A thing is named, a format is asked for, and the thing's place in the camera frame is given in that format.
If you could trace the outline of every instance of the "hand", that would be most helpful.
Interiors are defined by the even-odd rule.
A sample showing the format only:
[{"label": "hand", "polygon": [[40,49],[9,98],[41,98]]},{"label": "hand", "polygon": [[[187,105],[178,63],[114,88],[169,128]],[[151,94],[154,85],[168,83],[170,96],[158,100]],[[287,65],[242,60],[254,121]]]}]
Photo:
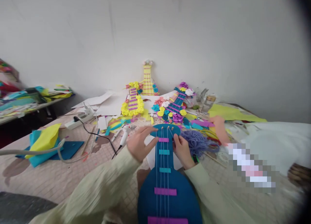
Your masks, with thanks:
[{"label": "hand", "polygon": [[127,141],[127,148],[131,155],[138,161],[142,162],[143,159],[150,153],[152,148],[159,141],[159,138],[153,138],[152,141],[146,146],[144,140],[151,133],[156,131],[152,126],[141,127],[133,134],[133,136]]},{"label": "hand", "polygon": [[174,141],[175,145],[173,144],[173,150],[185,170],[193,168],[195,163],[192,160],[188,142],[182,136],[178,136],[177,134],[174,134]]}]

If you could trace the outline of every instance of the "purple paper flower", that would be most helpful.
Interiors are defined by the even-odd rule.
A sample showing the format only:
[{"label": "purple paper flower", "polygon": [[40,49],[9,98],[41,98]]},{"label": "purple paper flower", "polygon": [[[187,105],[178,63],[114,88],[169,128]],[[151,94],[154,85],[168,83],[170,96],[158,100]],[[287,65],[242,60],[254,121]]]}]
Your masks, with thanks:
[{"label": "purple paper flower", "polygon": [[174,123],[182,123],[182,119],[183,119],[182,115],[180,115],[178,113],[173,114]]},{"label": "purple paper flower", "polygon": [[184,88],[186,88],[186,89],[189,88],[188,85],[187,85],[187,83],[185,83],[185,82],[180,83],[179,87],[184,87]]}]

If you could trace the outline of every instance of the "white paper flower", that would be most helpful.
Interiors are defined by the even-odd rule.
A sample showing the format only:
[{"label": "white paper flower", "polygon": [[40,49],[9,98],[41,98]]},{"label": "white paper flower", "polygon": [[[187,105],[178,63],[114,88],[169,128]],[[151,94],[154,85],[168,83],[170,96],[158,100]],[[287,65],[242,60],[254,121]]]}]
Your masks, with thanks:
[{"label": "white paper flower", "polygon": [[162,96],[165,100],[169,100],[169,96],[168,95],[164,95]]},{"label": "white paper flower", "polygon": [[165,102],[162,103],[162,107],[168,107],[169,104],[170,104],[169,101],[165,101]]},{"label": "white paper flower", "polygon": [[187,89],[185,91],[185,93],[186,93],[186,95],[191,96],[191,95],[193,95],[193,90],[192,89]]}]

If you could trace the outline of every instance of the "paper guitar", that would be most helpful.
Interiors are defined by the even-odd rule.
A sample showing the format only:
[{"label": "paper guitar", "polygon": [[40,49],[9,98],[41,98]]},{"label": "paper guitar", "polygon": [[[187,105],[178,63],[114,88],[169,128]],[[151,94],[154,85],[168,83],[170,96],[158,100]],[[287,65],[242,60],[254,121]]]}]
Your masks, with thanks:
[{"label": "paper guitar", "polygon": [[159,137],[155,167],[143,183],[137,205],[139,224],[201,224],[199,203],[189,181],[174,169],[173,135],[176,125],[159,124],[151,133]]}]

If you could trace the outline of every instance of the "sleeve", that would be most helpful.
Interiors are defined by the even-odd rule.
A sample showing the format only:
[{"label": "sleeve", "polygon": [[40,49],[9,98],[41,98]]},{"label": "sleeve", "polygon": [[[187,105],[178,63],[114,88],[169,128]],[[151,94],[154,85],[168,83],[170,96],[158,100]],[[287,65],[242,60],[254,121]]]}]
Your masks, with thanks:
[{"label": "sleeve", "polygon": [[228,191],[211,180],[200,163],[186,170],[185,174],[199,196],[203,223],[262,223],[257,217],[252,218]]},{"label": "sleeve", "polygon": [[105,211],[120,201],[139,166],[127,147],[123,148],[114,160],[87,174],[64,203],[36,216],[31,223],[95,223],[102,220]]}]

